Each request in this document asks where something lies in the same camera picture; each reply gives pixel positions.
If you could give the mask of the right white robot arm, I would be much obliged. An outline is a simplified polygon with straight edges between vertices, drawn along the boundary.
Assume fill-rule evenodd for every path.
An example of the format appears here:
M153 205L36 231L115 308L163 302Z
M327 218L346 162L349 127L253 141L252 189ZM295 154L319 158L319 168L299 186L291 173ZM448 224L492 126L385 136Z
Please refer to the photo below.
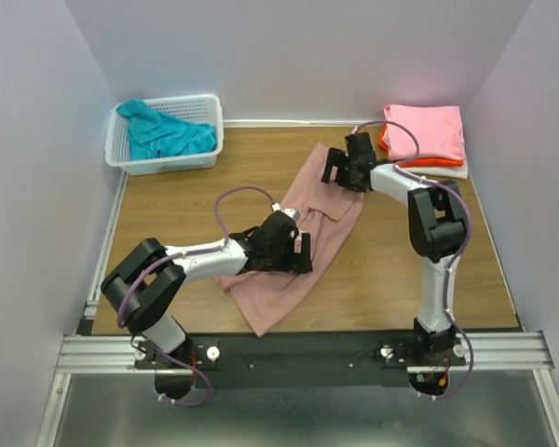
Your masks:
M472 232L469 208L455 182L436 182L379 160L368 133L349 134L346 145L345 150L329 150L320 180L353 192L382 193L406 206L410 244L421 260L422 290L404 351L429 365L457 344L455 276Z

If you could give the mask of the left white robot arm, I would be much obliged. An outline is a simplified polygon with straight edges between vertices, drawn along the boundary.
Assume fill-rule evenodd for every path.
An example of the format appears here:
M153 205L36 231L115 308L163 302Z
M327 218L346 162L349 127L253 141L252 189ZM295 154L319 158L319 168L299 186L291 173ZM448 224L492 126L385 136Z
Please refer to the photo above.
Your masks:
M249 272L312 271L311 235L297 227L298 211L275 210L265 221L225 239L190 247L139 243L102 281L101 292L117 313L117 324L156 347L169 368L187 359L189 336L168 312L176 293L203 279Z

